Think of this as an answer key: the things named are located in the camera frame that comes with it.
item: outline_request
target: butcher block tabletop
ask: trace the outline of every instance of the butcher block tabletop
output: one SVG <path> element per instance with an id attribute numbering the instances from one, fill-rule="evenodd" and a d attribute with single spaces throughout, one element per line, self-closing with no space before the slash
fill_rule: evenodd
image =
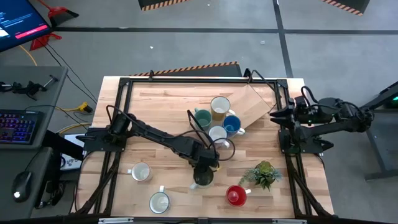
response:
<path id="1" fill-rule="evenodd" d="M 106 105 L 114 105 L 121 77 L 104 77 L 93 127 L 103 128 L 109 124 Z M 304 86 L 301 78 L 287 79 L 290 97 L 301 95 Z M 240 83 L 134 83 L 129 113 L 159 130 L 180 134 L 192 130 L 187 110 L 210 108 L 216 96 L 228 97 L 244 87 Z M 253 89 L 276 110 L 274 92 L 265 84 L 252 84 Z M 125 96 L 121 100 L 123 108 Z M 127 140 L 122 153 L 118 179 L 114 193 L 112 216 L 119 217 L 211 217 L 211 218 L 294 218 L 292 198 L 285 156 L 280 152 L 277 132 L 280 127 L 270 121 L 266 113 L 246 128 L 246 134 L 232 140 L 236 153 L 229 161 L 220 161 L 221 168 L 215 172 L 213 184 L 206 189 L 191 190 L 193 169 L 185 159 L 179 158 L 169 148 L 140 137 Z M 220 158 L 231 155 L 231 148 L 218 149 Z M 94 152 L 84 161 L 77 190 L 78 209 L 89 199 L 100 179 L 104 153 Z M 308 188 L 326 211 L 333 213 L 325 171 L 319 158 L 302 154 L 303 168 Z M 261 161 L 269 161 L 283 175 L 274 182 L 271 190 L 250 186 L 251 193 L 242 207 L 232 207 L 225 200 L 229 186 L 237 185 L 244 171 Z M 128 170 L 137 162 L 146 162 L 152 168 L 153 178 L 138 183 Z M 150 197 L 165 186 L 170 197 L 170 208 L 163 214 L 154 214 L 149 208 Z M 301 190 L 297 191 L 300 208 L 304 211 Z M 101 211 L 108 196 L 104 191 Z"/>

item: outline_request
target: desk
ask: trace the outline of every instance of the desk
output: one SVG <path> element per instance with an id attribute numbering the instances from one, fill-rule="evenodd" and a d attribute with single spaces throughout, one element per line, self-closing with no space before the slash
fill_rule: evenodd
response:
<path id="1" fill-rule="evenodd" d="M 105 106 L 114 105 L 120 77 L 104 77 L 98 105 L 93 120 L 94 127 L 109 124 Z M 288 79 L 290 97 L 299 96 L 303 79 Z M 135 83 L 132 89 L 130 113 L 160 130 L 179 134 L 190 130 L 187 109 L 209 107 L 212 98 L 229 96 L 244 84 L 235 83 Z M 252 84 L 267 104 L 275 105 L 274 92 L 264 84 Z M 121 217 L 214 217 L 214 218 L 293 218 L 292 199 L 285 157 L 280 153 L 277 140 L 279 126 L 269 120 L 269 115 L 246 128 L 244 136 L 236 136 L 235 156 L 230 161 L 220 162 L 221 169 L 215 173 L 214 186 L 208 189 L 189 189 L 193 169 L 184 159 L 170 149 L 144 138 L 127 140 L 118 171 L 112 216 Z M 219 150 L 220 157 L 228 157 L 230 150 Z M 91 196 L 98 185 L 103 152 L 94 152 L 86 159 L 81 170 L 78 186 L 78 207 Z M 272 184 L 271 191 L 253 188 L 243 207 L 230 206 L 224 199 L 226 189 L 237 184 L 244 171 L 262 160 L 282 172 L 283 179 Z M 149 183 L 138 184 L 128 169 L 140 161 L 148 163 L 154 176 Z M 309 189 L 324 208 L 333 213 L 328 184 L 323 166 L 314 155 L 303 155 L 303 166 Z M 152 194 L 164 185 L 170 196 L 169 211 L 156 215 L 149 209 Z M 298 191 L 299 200 L 302 194 Z M 102 209 L 107 198 L 104 191 Z"/>
<path id="2" fill-rule="evenodd" d="M 26 95 L 13 93 L 0 93 L 0 109 L 24 110 L 28 106 L 34 105 L 54 105 L 57 103 L 67 69 L 63 67 L 0 67 L 0 81 L 5 83 L 19 82 L 23 86 L 28 81 L 44 85 L 50 80 L 49 75 L 59 79 L 52 83 L 48 91 L 38 92 L 35 96 L 37 101 L 30 99 Z M 0 220 L 13 220 L 17 218 L 30 218 L 36 198 L 40 195 L 40 186 L 47 170 L 52 149 L 45 147 L 32 161 L 28 170 L 33 173 L 32 191 L 30 197 L 22 203 L 16 203 L 11 197 L 11 187 L 15 176 L 24 171 L 28 162 L 37 152 L 42 143 L 47 126 L 50 123 L 53 107 L 38 107 L 32 110 L 44 113 L 43 120 L 37 131 L 33 145 L 21 146 L 0 144 Z"/>

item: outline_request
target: computer monitor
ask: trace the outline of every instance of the computer monitor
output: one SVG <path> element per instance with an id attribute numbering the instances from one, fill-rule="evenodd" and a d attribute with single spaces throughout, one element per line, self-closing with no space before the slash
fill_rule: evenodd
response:
<path id="1" fill-rule="evenodd" d="M 0 0 L 0 52 L 51 31 L 28 0 Z"/>

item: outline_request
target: black and yellow tape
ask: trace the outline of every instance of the black and yellow tape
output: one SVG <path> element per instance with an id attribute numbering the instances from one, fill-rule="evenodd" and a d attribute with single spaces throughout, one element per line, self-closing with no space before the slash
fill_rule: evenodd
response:
<path id="1" fill-rule="evenodd" d="M 170 69 L 170 70 L 163 70 L 163 71 L 157 71 L 154 74 L 155 75 L 170 75 L 171 73 L 175 72 L 185 72 L 185 71 L 192 71 L 192 70 L 198 70 L 198 69 L 204 69 L 204 68 L 213 68 L 213 67 L 220 67 L 220 66 L 227 66 L 227 65 L 239 65 L 237 61 L 235 62 L 224 62 L 224 63 L 214 63 L 210 65 L 199 65 L 199 66 L 192 66 L 192 67 L 185 67 L 185 68 L 176 68 L 176 69 Z M 149 72 L 146 73 L 138 73 L 130 76 L 149 76 Z"/>
<path id="2" fill-rule="evenodd" d="M 141 7 L 141 10 L 148 11 L 148 10 L 158 9 L 160 7 L 171 6 L 171 5 L 178 4 L 181 2 L 186 2 L 186 1 L 189 1 L 189 0 L 165 0 L 163 2 L 159 2 L 156 4 L 150 4 L 147 6 L 143 6 L 143 7 Z"/>
<path id="3" fill-rule="evenodd" d="M 350 12 L 357 16 L 363 16 L 364 9 L 368 6 L 368 0 L 355 0 L 356 6 L 349 6 L 351 4 L 348 0 L 321 0 L 325 3 L 331 4 L 332 6 L 338 7 L 344 11 Z"/>

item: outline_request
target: computer mouse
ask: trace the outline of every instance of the computer mouse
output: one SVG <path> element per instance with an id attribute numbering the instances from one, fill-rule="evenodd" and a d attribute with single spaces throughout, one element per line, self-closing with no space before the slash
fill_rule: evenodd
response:
<path id="1" fill-rule="evenodd" d="M 24 202 L 29 198 L 32 173 L 29 171 L 20 172 L 12 183 L 11 194 L 16 202 Z"/>

